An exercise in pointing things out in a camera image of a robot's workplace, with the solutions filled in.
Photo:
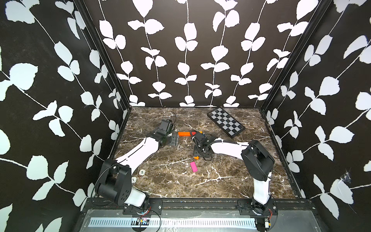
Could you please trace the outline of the pink block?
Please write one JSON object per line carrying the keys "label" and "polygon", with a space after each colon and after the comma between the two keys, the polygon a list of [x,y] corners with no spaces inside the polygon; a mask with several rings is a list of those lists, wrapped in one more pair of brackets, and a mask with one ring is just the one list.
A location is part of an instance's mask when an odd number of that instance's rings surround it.
{"label": "pink block", "polygon": [[192,169],[192,172],[195,173],[198,171],[198,168],[197,168],[197,165],[196,165],[196,162],[191,162],[190,163],[190,166],[191,166],[191,169]]}

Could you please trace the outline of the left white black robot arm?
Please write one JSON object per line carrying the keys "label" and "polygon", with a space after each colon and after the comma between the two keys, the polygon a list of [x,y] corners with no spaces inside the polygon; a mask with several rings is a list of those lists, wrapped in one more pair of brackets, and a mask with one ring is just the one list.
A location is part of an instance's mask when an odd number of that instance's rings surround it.
{"label": "left white black robot arm", "polygon": [[132,186],[132,174],[149,156],[176,140],[173,133],[174,129],[156,129],[124,156],[106,160],[94,186],[95,194],[117,206],[141,207],[146,194]]}

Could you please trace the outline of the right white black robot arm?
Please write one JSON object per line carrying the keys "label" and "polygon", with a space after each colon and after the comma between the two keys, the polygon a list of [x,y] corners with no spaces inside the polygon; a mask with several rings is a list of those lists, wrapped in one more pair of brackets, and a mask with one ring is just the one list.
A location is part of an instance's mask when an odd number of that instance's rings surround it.
{"label": "right white black robot arm", "polygon": [[204,159],[214,154],[228,155],[242,160],[248,173],[254,179],[253,206],[265,207],[271,198],[270,181],[275,160],[257,140],[238,143],[221,138],[191,137],[195,143],[194,155]]}

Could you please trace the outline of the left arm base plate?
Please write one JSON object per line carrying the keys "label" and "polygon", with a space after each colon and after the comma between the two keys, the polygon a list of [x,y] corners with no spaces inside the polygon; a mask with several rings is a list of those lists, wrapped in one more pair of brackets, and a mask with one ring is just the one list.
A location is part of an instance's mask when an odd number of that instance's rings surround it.
{"label": "left arm base plate", "polygon": [[141,206],[124,205],[123,215],[133,217],[148,217],[149,215],[161,215],[163,201],[157,198],[145,199]]}

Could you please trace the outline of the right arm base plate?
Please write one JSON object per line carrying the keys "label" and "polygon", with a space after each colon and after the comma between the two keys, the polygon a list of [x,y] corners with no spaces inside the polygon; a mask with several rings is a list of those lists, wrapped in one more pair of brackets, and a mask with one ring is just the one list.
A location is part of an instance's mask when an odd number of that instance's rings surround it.
{"label": "right arm base plate", "polygon": [[252,218],[267,218],[278,215],[278,207],[273,199],[269,199],[265,205],[254,199],[241,199],[237,201],[237,209],[240,215]]}

